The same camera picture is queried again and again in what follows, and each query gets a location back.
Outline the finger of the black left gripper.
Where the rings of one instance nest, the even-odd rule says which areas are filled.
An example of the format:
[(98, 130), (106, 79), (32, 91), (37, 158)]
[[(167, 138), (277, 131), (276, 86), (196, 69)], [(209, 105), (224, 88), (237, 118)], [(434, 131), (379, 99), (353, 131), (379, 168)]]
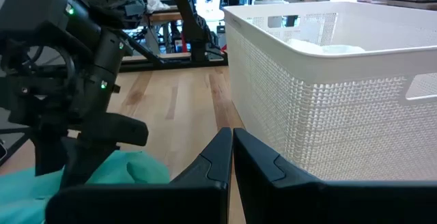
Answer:
[(35, 176), (61, 170), (68, 155), (61, 141), (67, 130), (32, 130), (31, 141), (35, 147)]
[(75, 138), (63, 138), (67, 161), (61, 177), (60, 188), (86, 183), (92, 174), (114, 151), (116, 143), (98, 143)]

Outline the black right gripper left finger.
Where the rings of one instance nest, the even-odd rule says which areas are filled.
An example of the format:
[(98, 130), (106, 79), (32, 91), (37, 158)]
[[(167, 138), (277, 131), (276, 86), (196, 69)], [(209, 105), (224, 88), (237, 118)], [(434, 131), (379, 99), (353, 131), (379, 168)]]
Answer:
[(228, 224), (232, 131), (220, 129), (168, 184), (88, 184), (46, 205), (46, 224)]

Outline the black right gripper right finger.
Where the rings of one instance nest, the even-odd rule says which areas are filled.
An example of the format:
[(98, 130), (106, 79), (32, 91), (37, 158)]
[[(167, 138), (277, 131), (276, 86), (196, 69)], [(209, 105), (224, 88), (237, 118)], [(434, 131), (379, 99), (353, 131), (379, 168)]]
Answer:
[(247, 224), (437, 224), (437, 181), (322, 180), (243, 128), (233, 141)]

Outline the teal garment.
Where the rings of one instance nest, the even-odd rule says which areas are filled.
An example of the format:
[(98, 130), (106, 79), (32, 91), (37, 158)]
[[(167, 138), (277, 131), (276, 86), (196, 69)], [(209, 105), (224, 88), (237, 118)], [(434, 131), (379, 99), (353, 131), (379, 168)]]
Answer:
[[(45, 207), (60, 189), (63, 170), (35, 176), (34, 168), (0, 176), (0, 224), (44, 224)], [(142, 151), (116, 151), (87, 181), (89, 184), (166, 184), (165, 164)]]

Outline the white perforated plastic basket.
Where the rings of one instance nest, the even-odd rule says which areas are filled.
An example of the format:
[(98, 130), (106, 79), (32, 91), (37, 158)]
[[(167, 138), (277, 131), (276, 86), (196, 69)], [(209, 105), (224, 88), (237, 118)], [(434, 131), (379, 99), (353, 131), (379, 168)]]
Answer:
[[(349, 1), (224, 9), (244, 127), (324, 180), (437, 180), (437, 11)], [(359, 46), (314, 55), (290, 39)]]

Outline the white garment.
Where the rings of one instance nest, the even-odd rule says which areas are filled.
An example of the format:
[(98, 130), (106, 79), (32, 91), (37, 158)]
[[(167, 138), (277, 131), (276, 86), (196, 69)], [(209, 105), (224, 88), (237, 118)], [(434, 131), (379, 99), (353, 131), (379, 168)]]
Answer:
[(287, 45), (292, 47), (294, 50), (314, 55), (342, 55), (365, 52), (365, 49), (359, 46), (350, 46), (344, 44), (320, 46), (318, 44), (294, 38), (288, 40)]

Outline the wooden workbench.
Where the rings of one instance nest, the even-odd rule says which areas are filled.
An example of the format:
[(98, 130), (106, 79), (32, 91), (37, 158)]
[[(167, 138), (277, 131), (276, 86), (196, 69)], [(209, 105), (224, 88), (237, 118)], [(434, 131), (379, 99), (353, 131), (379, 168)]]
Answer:
[(140, 25), (148, 25), (148, 24), (159, 24), (159, 23), (166, 23), (171, 21), (177, 21), (182, 20), (182, 15), (178, 11), (157, 11), (152, 14), (146, 14)]

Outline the crumpled white cloth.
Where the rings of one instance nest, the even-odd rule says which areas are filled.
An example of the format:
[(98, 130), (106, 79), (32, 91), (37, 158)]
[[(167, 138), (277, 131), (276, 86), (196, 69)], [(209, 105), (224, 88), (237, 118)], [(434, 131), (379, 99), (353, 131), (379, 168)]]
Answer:
[(170, 6), (163, 3), (161, 0), (147, 0), (147, 11), (149, 13), (169, 9)]

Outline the black aluminium table frame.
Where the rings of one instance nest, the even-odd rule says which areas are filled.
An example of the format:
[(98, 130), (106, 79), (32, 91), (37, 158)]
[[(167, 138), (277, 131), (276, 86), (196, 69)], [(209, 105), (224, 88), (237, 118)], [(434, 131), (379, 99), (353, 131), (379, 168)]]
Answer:
[(127, 37), (130, 45), (143, 59), (123, 61), (120, 72), (174, 70), (185, 68), (206, 68), (227, 66), (227, 53), (218, 45), (216, 35), (210, 31), (203, 17), (198, 15), (191, 0), (175, 0), (182, 17), (182, 39), (190, 44), (188, 56), (160, 57)]

